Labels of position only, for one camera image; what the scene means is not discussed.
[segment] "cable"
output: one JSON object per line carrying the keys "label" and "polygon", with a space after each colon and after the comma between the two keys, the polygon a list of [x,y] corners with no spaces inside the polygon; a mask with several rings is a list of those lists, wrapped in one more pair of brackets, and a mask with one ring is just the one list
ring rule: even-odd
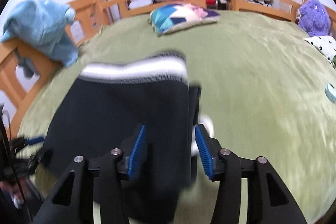
{"label": "cable", "polygon": [[22,186],[21,186],[21,182],[19,181],[19,178],[17,177],[17,173],[15,171],[15,168],[14,168],[14,165],[13,165],[13,162],[12,162],[12,159],[11,159],[11,155],[9,153],[9,145],[8,145],[8,142],[6,143],[6,139],[7,139],[7,135],[6,133],[0,128],[0,132],[1,132],[1,135],[2,135],[2,138],[3,138],[3,143],[4,143],[4,147],[5,147],[5,153],[6,153],[6,156],[7,156],[7,159],[8,159],[8,162],[9,162],[9,165],[12,169],[12,172],[14,174],[14,177],[15,177],[15,181],[17,183],[17,185],[19,186],[19,190],[20,190],[20,194],[22,195],[22,199],[23,199],[23,205],[25,206],[26,210],[27,210],[27,214],[28,214],[28,217],[29,217],[29,220],[30,220],[30,223],[33,222],[33,219],[32,219],[32,216],[30,214],[30,211],[29,211],[29,208],[28,208],[28,203],[26,201],[26,198],[25,198],[25,195],[23,193],[23,189],[22,189]]}
{"label": "cable", "polygon": [[2,115],[6,114],[7,119],[8,119],[8,129],[9,129],[9,137],[10,137],[10,141],[12,140],[12,131],[11,131],[11,118],[9,117],[9,112],[8,110],[3,110],[2,111]]}

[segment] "light blue towel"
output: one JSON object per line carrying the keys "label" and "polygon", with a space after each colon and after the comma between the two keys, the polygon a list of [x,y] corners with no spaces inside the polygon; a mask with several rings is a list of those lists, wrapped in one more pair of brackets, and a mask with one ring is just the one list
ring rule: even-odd
{"label": "light blue towel", "polygon": [[10,12],[0,43],[18,37],[50,59],[69,67],[78,59],[78,48],[64,28],[74,22],[75,14],[69,5],[52,0],[25,0]]}

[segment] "wooden bed frame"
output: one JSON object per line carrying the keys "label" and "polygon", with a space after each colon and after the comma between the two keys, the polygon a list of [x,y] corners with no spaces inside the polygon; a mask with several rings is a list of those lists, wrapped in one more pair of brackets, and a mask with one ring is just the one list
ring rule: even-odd
{"label": "wooden bed frame", "polygon": [[[134,10],[128,10],[126,5],[127,1],[129,0],[74,0],[69,2],[71,7],[76,10],[75,19],[80,22],[82,30],[85,34],[84,38],[76,44],[80,45],[85,40],[92,38],[99,31],[100,27],[110,24],[106,9],[112,5],[117,4],[119,6],[121,17],[128,18],[135,15],[149,13],[154,9],[169,3],[176,3],[176,1],[169,1],[152,4]],[[292,0],[279,1],[289,5],[290,9],[288,12],[265,7],[259,4],[248,3],[244,0],[231,0],[230,8],[231,10],[235,11],[247,10],[251,12],[262,13],[277,19],[295,22],[297,9],[301,6],[301,4]],[[181,0],[178,2],[192,3],[206,8],[206,0]],[[336,12],[328,7],[326,8],[332,20],[332,25],[336,27]],[[66,28],[66,32],[70,38],[73,38],[69,26]],[[30,58],[40,73],[39,80],[28,92],[22,88],[21,84],[16,78],[15,69],[18,61],[14,54],[15,49],[18,50],[21,57]],[[27,112],[34,98],[37,96],[43,85],[47,82],[48,78],[53,75],[53,72],[58,67],[60,67],[59,63],[51,61],[42,53],[23,43],[19,39],[11,39],[0,44],[0,90],[3,90],[6,93],[8,98],[16,107],[16,113],[10,123],[13,138],[16,137],[23,116]]]}

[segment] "purple plush toy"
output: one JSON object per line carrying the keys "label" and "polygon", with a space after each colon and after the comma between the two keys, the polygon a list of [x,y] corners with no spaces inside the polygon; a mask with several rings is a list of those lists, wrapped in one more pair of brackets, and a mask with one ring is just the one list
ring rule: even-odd
{"label": "purple plush toy", "polygon": [[310,37],[329,34],[330,18],[319,0],[308,0],[300,7],[299,27]]}

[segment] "metal screw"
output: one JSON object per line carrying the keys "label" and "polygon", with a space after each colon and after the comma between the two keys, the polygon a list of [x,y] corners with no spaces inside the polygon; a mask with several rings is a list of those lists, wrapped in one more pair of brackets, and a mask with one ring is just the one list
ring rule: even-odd
{"label": "metal screw", "polygon": [[265,157],[258,157],[258,162],[261,164],[265,164],[267,162],[267,159]]}
{"label": "metal screw", "polygon": [[227,155],[230,155],[230,154],[231,154],[231,151],[230,151],[229,149],[227,149],[227,148],[223,148],[223,149],[220,150],[220,153],[221,153],[222,155],[227,156]]}
{"label": "metal screw", "polygon": [[115,148],[111,150],[112,155],[119,155],[121,153],[121,150],[119,148]]}
{"label": "metal screw", "polygon": [[82,162],[84,160],[83,156],[77,156],[73,159],[75,162]]}

